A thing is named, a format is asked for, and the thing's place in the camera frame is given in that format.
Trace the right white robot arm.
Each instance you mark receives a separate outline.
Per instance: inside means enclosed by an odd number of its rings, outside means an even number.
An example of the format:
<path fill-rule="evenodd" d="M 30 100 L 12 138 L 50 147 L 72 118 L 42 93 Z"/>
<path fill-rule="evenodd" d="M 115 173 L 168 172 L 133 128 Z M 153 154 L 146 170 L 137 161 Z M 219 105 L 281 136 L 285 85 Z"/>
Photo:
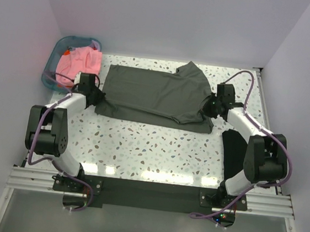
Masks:
<path fill-rule="evenodd" d="M 246 111 L 243 103 L 236 102 L 232 84 L 217 85 L 217 92 L 207 98 L 202 112 L 210 118 L 223 118 L 247 144 L 242 169 L 222 181 L 217 189 L 216 202 L 220 207 L 228 208 L 235 203 L 236 196 L 255 185 L 286 178 L 285 136 L 266 130 Z"/>

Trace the dark green t-shirt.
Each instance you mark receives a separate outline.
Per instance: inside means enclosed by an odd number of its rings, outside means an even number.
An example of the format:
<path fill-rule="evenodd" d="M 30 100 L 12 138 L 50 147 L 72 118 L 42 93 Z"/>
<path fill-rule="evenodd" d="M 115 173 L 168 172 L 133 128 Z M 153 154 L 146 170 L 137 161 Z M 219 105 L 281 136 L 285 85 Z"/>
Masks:
<path fill-rule="evenodd" d="M 213 123 L 201 109 L 211 94 L 209 81 L 193 62 L 176 72 L 112 65 L 95 113 L 118 120 L 175 128 L 201 134 Z"/>

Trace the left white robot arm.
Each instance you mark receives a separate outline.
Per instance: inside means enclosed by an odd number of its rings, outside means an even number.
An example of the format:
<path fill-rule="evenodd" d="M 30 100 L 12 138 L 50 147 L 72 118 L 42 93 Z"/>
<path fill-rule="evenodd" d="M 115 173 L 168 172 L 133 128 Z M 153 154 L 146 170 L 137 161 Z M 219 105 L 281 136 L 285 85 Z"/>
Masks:
<path fill-rule="evenodd" d="M 65 97 L 47 105 L 34 105 L 29 112 L 25 146 L 29 151 L 27 163 L 31 166 L 49 161 L 62 175 L 72 192 L 85 187 L 83 166 L 68 150 L 68 122 L 90 106 L 97 106 L 105 99 L 96 74 L 79 72 L 74 86 Z"/>

